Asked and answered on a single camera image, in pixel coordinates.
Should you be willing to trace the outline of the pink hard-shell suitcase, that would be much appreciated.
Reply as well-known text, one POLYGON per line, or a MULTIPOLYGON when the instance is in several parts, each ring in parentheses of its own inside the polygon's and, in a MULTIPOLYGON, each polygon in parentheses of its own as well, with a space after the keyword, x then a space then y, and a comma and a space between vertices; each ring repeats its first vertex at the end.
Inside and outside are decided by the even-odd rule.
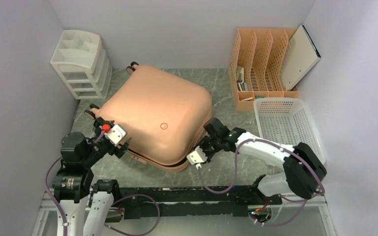
POLYGON ((211 118, 210 92, 149 65, 127 72, 130 77, 98 114, 132 138, 128 153, 135 160, 166 172, 184 170, 187 154, 205 135, 203 126, 211 118))

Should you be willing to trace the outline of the white plastic mesh basket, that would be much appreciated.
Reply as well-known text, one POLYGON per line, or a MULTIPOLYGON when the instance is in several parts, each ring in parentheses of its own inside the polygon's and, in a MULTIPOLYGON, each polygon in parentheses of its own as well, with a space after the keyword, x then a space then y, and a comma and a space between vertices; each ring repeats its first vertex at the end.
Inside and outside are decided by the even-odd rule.
POLYGON ((298 98, 268 97, 253 102, 259 136, 279 144, 308 144, 326 165, 319 134, 307 105, 298 98))

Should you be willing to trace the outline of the white plastic drawer organizer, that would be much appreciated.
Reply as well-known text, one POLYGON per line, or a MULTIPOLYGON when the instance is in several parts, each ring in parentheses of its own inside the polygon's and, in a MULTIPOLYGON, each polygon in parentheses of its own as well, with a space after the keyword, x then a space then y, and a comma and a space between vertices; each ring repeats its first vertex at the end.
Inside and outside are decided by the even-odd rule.
POLYGON ((64 30, 50 64, 75 99, 106 98, 113 67, 99 35, 64 30))

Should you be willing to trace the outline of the orange plastic file rack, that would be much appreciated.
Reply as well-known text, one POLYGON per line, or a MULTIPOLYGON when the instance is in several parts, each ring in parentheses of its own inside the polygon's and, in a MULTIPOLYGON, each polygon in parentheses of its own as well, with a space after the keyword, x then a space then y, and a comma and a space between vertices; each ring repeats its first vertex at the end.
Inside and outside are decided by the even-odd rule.
POLYGON ((285 89, 281 69, 295 29, 237 29, 228 66, 234 106, 253 111, 255 100, 299 98, 297 87, 285 89))

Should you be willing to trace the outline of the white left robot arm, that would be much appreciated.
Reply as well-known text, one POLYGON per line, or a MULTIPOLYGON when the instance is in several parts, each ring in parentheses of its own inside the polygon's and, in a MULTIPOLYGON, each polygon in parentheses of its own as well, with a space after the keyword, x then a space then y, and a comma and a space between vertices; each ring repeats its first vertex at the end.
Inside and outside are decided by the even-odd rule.
POLYGON ((87 138, 72 132, 62 139, 61 163, 53 180, 53 197, 58 209, 59 236, 98 236, 110 207, 116 206, 122 194, 115 179, 91 183, 91 167, 106 154, 121 158, 130 148, 130 139, 115 147, 107 138, 87 138))

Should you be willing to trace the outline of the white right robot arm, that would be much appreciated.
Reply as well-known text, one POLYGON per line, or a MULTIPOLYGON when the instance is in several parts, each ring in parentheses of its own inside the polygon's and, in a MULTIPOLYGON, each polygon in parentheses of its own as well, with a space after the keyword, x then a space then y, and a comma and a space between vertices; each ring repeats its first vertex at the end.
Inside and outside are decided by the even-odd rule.
POLYGON ((238 169, 238 155, 246 154, 283 170, 277 175, 261 175, 254 181, 248 196, 255 203, 262 204, 270 197, 286 193, 293 193, 304 200, 325 194, 322 184, 327 174, 325 162, 308 144, 279 144, 242 128, 229 130, 217 118, 210 119, 204 129, 207 136, 187 154, 189 163, 198 170, 220 151, 234 153, 234 169, 238 169))

